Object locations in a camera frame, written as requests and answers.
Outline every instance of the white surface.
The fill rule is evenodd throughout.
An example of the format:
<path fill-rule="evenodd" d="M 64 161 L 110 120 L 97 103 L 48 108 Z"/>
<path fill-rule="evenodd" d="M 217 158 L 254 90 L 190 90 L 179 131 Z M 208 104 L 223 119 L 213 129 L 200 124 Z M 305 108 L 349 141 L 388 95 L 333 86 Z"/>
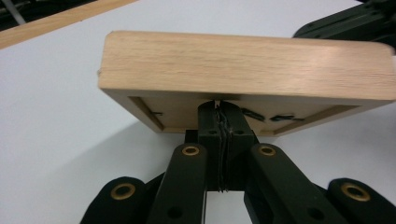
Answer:
<path fill-rule="evenodd" d="M 108 181 L 148 181 L 182 134 L 153 133 L 96 87 L 113 30 L 292 36 L 347 0 L 142 0 L 0 51 L 0 223 L 78 223 Z M 277 139 L 315 183 L 358 179 L 396 203 L 396 104 Z M 206 223 L 249 223 L 242 193 L 208 193 Z"/>

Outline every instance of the wooden board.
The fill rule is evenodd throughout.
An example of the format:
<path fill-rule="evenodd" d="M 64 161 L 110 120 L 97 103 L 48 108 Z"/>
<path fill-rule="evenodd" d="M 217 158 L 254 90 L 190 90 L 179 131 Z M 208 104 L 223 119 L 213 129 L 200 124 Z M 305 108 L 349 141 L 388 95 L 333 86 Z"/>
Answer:
<path fill-rule="evenodd" d="M 256 36 L 114 32 L 99 87 L 164 132 L 196 129 L 208 100 L 304 119 L 247 119 L 256 134 L 280 135 L 396 99 L 391 47 Z"/>
<path fill-rule="evenodd" d="M 37 21 L 31 21 L 24 25 L 10 28 L 0 32 L 0 49 L 49 33 L 75 22 L 86 20 L 90 17 L 117 7 L 125 6 L 135 1 L 136 0 L 97 0 Z"/>

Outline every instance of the metal screw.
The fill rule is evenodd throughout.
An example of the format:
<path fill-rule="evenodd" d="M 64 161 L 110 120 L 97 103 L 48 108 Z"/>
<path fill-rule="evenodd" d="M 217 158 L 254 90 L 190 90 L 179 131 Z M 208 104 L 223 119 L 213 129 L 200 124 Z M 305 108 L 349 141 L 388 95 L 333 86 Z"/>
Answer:
<path fill-rule="evenodd" d="M 199 148 L 198 147 L 184 147 L 181 152 L 183 152 L 183 154 L 186 156 L 195 156 L 195 155 L 198 155 Z"/>
<path fill-rule="evenodd" d="M 132 195 L 136 191 L 136 187 L 130 183 L 122 183 L 118 184 L 113 190 L 111 190 L 111 197 L 114 200 L 125 200 Z"/>

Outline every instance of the brass insert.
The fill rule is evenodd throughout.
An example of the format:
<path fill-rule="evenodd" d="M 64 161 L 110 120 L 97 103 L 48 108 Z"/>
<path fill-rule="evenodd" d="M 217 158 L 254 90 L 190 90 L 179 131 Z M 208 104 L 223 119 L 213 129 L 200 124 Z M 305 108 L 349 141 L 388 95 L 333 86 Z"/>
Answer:
<path fill-rule="evenodd" d="M 259 147 L 259 152 L 264 156 L 275 156 L 276 151 L 271 147 Z"/>
<path fill-rule="evenodd" d="M 118 184 L 113 190 L 111 190 L 111 197 L 114 200 L 125 200 L 136 191 L 136 187 L 130 183 Z"/>
<path fill-rule="evenodd" d="M 371 199 L 370 194 L 365 189 L 352 183 L 343 184 L 341 191 L 349 198 L 359 202 L 368 202 Z"/>
<path fill-rule="evenodd" d="M 195 156 L 199 153 L 199 148 L 198 147 L 184 147 L 181 152 L 183 152 L 183 154 L 186 156 Z"/>

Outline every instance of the black plastic part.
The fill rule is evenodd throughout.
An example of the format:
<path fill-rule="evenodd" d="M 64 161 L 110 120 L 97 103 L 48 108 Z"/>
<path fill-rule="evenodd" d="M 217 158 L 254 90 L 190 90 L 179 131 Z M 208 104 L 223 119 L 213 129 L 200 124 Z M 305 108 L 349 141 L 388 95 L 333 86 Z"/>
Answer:
<path fill-rule="evenodd" d="M 198 148 L 196 155 L 183 149 Z M 177 147 L 148 215 L 148 224 L 203 223 L 206 200 L 206 149 L 198 144 Z"/>
<path fill-rule="evenodd" d="M 115 200 L 111 197 L 111 191 L 119 184 L 132 184 L 135 187 L 134 194 L 124 200 Z M 138 212 L 139 205 L 145 195 L 145 184 L 131 177 L 120 177 L 108 182 L 93 202 L 88 207 L 82 224 L 125 224 L 144 223 L 144 217 Z"/>
<path fill-rule="evenodd" d="M 321 187 L 321 186 L 319 186 L 319 185 L 316 185 L 316 184 L 314 184 L 315 185 L 315 187 L 317 187 L 317 189 L 323 194 L 323 195 L 326 195 L 326 193 L 327 193 L 327 190 L 326 189 L 324 189 L 323 187 Z"/>
<path fill-rule="evenodd" d="M 198 106 L 198 143 L 203 145 L 208 154 L 207 161 L 207 190 L 219 191 L 224 189 L 223 179 L 223 148 L 221 147 L 221 133 L 215 109 L 215 102 L 210 101 Z"/>
<path fill-rule="evenodd" d="M 250 178 L 244 194 L 244 203 L 253 224 L 273 223 L 274 213 L 265 200 L 256 180 Z"/>
<path fill-rule="evenodd" d="M 312 21 L 294 35 L 298 38 L 374 41 L 396 48 L 396 1 L 372 0 Z"/>
<path fill-rule="evenodd" d="M 248 166 L 246 155 L 254 145 L 256 136 L 248 126 L 239 106 L 220 102 L 221 112 L 227 118 L 228 141 L 225 152 L 225 189 L 244 190 L 247 183 Z"/>
<path fill-rule="evenodd" d="M 160 187 L 162 181 L 163 181 L 163 176 L 164 173 L 161 175 L 158 175 L 154 179 L 150 180 L 146 184 L 146 191 L 145 191 L 145 197 L 139 204 L 139 207 L 137 209 L 137 212 L 139 214 L 139 219 L 141 220 L 140 223 L 146 223 L 148 216 L 149 216 L 149 211 L 154 203 L 155 197 L 157 196 L 158 188 Z"/>
<path fill-rule="evenodd" d="M 248 164 L 274 223 L 347 223 L 279 147 L 255 145 Z"/>
<path fill-rule="evenodd" d="M 363 195 L 359 189 L 345 194 L 342 187 L 345 184 L 352 184 L 365 190 L 370 199 L 360 200 Z M 340 213 L 350 222 L 357 224 L 389 224 L 396 223 L 396 208 L 382 195 L 371 189 L 360 181 L 342 178 L 335 179 L 329 184 L 327 198 L 340 211 Z"/>
<path fill-rule="evenodd" d="M 186 130 L 184 143 L 198 143 L 198 130 Z"/>

